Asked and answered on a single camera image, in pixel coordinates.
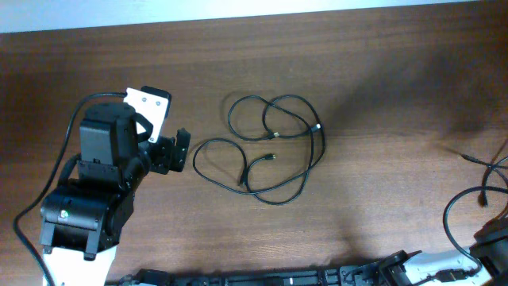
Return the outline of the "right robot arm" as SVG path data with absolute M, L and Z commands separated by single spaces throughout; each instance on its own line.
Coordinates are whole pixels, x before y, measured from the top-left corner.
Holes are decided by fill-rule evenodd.
M 379 278 L 387 285 L 499 285 L 507 286 L 507 219 L 486 224 L 474 235 L 470 254 L 458 250 L 443 253 L 394 254 L 379 263 Z

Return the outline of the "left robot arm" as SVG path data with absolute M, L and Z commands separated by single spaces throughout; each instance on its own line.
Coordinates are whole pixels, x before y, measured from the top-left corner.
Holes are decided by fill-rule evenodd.
M 80 152 L 41 205 L 45 285 L 103 285 L 142 180 L 184 169 L 190 133 L 160 133 L 171 94 L 144 86 L 127 88 L 121 98 L 87 108 Z

